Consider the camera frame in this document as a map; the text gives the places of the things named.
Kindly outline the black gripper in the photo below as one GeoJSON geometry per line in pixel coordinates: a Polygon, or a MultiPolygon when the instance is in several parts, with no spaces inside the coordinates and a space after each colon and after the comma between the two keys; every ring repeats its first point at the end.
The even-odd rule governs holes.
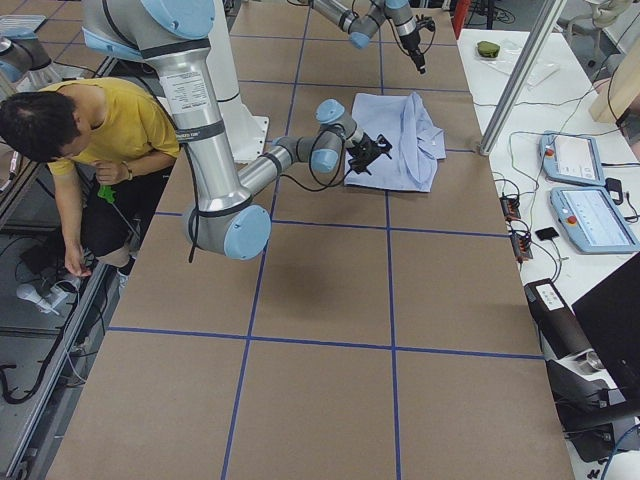
{"type": "Polygon", "coordinates": [[[367,168],[380,155],[377,143],[368,134],[364,134],[359,141],[347,149],[347,152],[351,156],[348,160],[351,168],[367,168]]]}
{"type": "Polygon", "coordinates": [[[401,36],[402,47],[410,55],[416,70],[423,75],[426,73],[426,60],[424,53],[420,50],[420,41],[421,37],[418,30],[412,30],[401,36]]]}

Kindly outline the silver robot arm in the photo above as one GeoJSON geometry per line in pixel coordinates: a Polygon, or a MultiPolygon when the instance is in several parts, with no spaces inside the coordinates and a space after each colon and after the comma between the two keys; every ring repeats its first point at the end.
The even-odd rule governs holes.
{"type": "Polygon", "coordinates": [[[301,1],[302,6],[318,12],[348,35],[357,49],[364,49],[385,22],[390,22],[401,51],[414,63],[420,74],[426,73],[425,51],[421,49],[424,29],[435,33],[435,22],[429,16],[414,15],[408,1],[370,1],[368,10],[360,15],[340,1],[301,1]]]}
{"type": "Polygon", "coordinates": [[[360,174],[391,149],[384,136],[371,139],[338,101],[328,99],[316,111],[315,136],[282,137],[238,169],[206,64],[213,2],[86,1],[83,17],[90,48],[146,63],[158,75],[191,164],[196,200],[183,224],[195,248],[238,260],[256,257],[268,243],[271,217],[254,197],[292,164],[331,172],[349,153],[350,171],[360,174]]]}

